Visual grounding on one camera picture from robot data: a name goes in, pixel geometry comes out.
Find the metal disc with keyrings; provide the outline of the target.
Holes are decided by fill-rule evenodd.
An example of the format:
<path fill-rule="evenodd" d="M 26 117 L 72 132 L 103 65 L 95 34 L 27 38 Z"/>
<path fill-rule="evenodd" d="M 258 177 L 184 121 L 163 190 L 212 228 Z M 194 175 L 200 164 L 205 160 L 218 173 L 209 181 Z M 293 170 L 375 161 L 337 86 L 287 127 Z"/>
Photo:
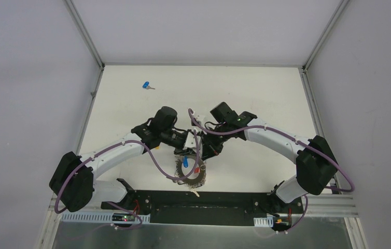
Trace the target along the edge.
<path fill-rule="evenodd" d="M 188 168 L 183 167 L 183 157 L 184 156 L 175 156 L 175 177 L 181 178 L 188 176 L 185 179 L 173 180 L 174 183 L 178 185 L 184 185 L 188 187 L 189 191 L 193 193 L 196 197 L 200 197 L 200 194 L 197 192 L 197 189 L 202 187 L 206 181 L 206 165 L 203 160 L 199 159 L 196 161 L 196 156 L 186 156 L 188 158 Z M 199 167 L 200 172 L 194 174 L 195 168 Z"/>

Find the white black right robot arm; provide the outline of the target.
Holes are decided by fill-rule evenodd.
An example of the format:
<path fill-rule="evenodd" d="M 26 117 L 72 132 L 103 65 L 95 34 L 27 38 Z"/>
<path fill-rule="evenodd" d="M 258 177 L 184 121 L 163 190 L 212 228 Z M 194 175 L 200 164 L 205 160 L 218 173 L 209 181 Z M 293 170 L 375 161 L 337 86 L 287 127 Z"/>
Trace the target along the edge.
<path fill-rule="evenodd" d="M 206 128 L 193 111 L 188 113 L 192 124 L 203 133 L 203 159 L 219 155 L 227 140 L 240 138 L 269 148 L 295 164 L 295 175 L 276 185 L 268 196 L 272 210 L 278 213 L 298 197 L 320 195 L 338 171 L 329 144 L 319 135 L 308 139 L 279 130 L 250 112 L 237 114 L 226 102 L 210 111 L 218 123 L 213 129 Z"/>

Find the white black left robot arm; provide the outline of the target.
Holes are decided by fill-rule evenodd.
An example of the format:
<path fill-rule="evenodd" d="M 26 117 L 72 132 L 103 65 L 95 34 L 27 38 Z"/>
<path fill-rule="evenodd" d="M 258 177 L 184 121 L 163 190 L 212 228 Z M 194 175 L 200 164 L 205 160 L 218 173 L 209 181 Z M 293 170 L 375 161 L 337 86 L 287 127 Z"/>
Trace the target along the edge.
<path fill-rule="evenodd" d="M 156 168 L 168 179 L 183 181 L 187 179 L 200 161 L 201 139 L 197 129 L 179 132 L 175 128 L 177 111 L 163 106 L 146 122 L 134 127 L 130 133 L 104 148 L 77 155 L 65 153 L 49 182 L 56 195 L 54 211 L 77 212 L 93 202 L 113 202 L 122 210 L 129 209 L 134 196 L 118 180 L 101 181 L 99 177 L 122 162 L 149 154 Z M 152 154 L 152 149 L 166 144 L 176 150 L 195 152 L 195 163 L 190 173 L 184 176 L 167 174 Z"/>

